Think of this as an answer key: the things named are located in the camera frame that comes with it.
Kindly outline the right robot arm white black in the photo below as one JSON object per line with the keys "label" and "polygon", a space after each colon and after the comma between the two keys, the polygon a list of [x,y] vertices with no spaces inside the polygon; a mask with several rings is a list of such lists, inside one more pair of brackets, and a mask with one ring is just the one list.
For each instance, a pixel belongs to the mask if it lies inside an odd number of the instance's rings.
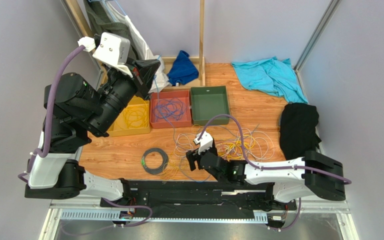
{"label": "right robot arm white black", "polygon": [[224,184],[272,184],[271,195],[280,203],[315,195],[328,201],[345,201],[345,186],[351,183],[343,175],[343,164],[313,150],[304,156],[276,162],[228,161],[211,147],[189,150],[186,159],[191,171],[205,170]]}

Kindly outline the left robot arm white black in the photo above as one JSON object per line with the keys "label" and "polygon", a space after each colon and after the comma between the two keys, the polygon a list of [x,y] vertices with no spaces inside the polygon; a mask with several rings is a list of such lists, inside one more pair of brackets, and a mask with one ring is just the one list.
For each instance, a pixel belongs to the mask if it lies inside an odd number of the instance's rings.
{"label": "left robot arm white black", "polygon": [[126,75],[114,67],[108,69],[108,81],[93,88],[75,72],[63,74],[50,103],[51,87],[44,89],[44,107],[52,109],[45,118],[39,147],[49,146],[46,157],[31,158],[29,180],[24,196],[30,199],[63,200],[89,195],[117,201],[129,197],[127,180],[96,176],[76,159],[91,136],[108,137],[109,128],[133,97],[149,99],[149,91],[161,63],[157,59],[129,58]]}

